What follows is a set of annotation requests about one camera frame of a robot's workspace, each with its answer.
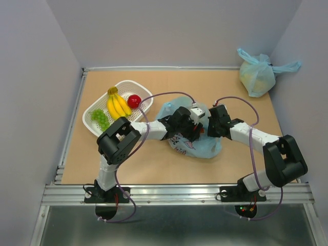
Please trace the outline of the red apple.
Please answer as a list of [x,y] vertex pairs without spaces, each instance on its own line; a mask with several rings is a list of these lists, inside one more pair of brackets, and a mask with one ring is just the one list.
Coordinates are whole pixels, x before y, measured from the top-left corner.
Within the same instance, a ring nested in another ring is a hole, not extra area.
[[142,99],[137,94],[132,94],[128,97],[127,104],[131,109],[137,109]]

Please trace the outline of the blue cartoon-print plastic bag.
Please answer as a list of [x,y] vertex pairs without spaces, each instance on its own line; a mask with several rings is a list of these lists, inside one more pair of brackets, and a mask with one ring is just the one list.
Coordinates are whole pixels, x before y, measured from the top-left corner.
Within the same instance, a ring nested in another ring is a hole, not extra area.
[[[180,106],[187,108],[191,105],[192,100],[189,97],[181,96],[175,98],[162,105],[159,113],[156,115],[156,119],[172,115]],[[203,132],[200,134],[200,137],[191,142],[183,137],[182,134],[177,133],[172,138],[168,139],[168,143],[180,154],[195,158],[210,159],[217,156],[221,151],[221,139],[207,136],[209,123],[208,117],[210,116],[210,112],[205,104],[198,103],[197,105],[205,112],[205,116],[200,119],[200,123],[203,124]]]

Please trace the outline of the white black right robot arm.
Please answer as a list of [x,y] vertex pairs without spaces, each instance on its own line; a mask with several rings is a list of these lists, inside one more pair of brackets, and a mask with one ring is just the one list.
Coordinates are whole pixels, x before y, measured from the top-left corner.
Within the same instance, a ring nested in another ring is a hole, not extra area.
[[244,121],[232,120],[225,105],[212,107],[210,110],[208,136],[226,137],[243,143],[263,155],[264,167],[238,180],[237,197],[247,200],[260,188],[270,186],[283,187],[291,181],[305,175],[308,166],[294,137],[290,135],[271,135],[252,128]]

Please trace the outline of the yellow banana bunch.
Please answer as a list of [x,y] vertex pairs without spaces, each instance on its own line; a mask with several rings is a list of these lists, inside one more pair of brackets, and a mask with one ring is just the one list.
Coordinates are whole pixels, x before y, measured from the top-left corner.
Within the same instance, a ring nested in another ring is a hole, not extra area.
[[129,117],[132,110],[128,106],[127,102],[118,94],[116,87],[111,87],[108,90],[107,109],[113,120],[117,120],[120,117]]

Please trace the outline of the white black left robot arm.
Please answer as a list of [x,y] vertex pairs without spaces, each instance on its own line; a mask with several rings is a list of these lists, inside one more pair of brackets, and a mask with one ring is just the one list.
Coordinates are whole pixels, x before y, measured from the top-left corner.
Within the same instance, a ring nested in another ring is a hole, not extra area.
[[125,117],[116,120],[97,139],[100,170],[95,180],[96,196],[103,202],[114,197],[115,171],[139,141],[167,140],[181,134],[193,142],[200,137],[203,127],[200,120],[205,114],[203,109],[193,106],[179,107],[172,115],[152,122],[131,122]]

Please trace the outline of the green grape bunch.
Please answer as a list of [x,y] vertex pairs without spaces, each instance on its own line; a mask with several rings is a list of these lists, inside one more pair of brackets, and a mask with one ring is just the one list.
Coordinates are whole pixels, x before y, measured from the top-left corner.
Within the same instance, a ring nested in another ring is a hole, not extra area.
[[102,109],[93,110],[91,112],[91,120],[98,123],[102,132],[104,132],[110,126],[108,117]]

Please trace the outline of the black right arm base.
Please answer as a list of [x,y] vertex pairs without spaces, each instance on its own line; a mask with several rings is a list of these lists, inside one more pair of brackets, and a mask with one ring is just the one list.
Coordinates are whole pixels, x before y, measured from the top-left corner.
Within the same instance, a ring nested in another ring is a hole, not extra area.
[[248,191],[245,184],[239,179],[237,184],[231,186],[220,186],[219,192],[215,195],[215,199],[222,202],[251,202],[266,201],[266,196],[260,196],[259,189]]

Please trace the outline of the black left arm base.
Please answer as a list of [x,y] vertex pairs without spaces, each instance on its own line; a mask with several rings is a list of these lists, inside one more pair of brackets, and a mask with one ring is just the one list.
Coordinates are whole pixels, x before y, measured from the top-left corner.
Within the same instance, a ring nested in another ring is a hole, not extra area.
[[83,186],[85,192],[84,203],[129,203],[130,200],[123,195],[118,187],[113,187],[108,191],[104,191],[95,186]]

